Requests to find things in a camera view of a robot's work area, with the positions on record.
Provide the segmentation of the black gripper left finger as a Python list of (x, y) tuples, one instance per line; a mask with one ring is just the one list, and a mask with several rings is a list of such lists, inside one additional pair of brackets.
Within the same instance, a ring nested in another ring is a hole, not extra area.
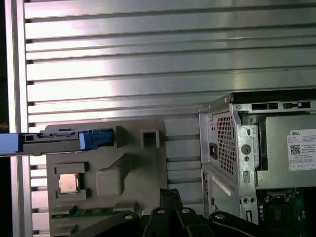
[(150, 215), (139, 216), (132, 211), (118, 212), (79, 230), (73, 237), (167, 237), (174, 201), (173, 189), (160, 189), (159, 207)]

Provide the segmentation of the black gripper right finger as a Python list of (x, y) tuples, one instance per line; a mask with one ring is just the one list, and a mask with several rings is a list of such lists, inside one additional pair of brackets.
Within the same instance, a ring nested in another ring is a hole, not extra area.
[(185, 210), (180, 193), (172, 189), (172, 205), (186, 237), (277, 237), (278, 234), (249, 221), (218, 211), (204, 218), (195, 211)]

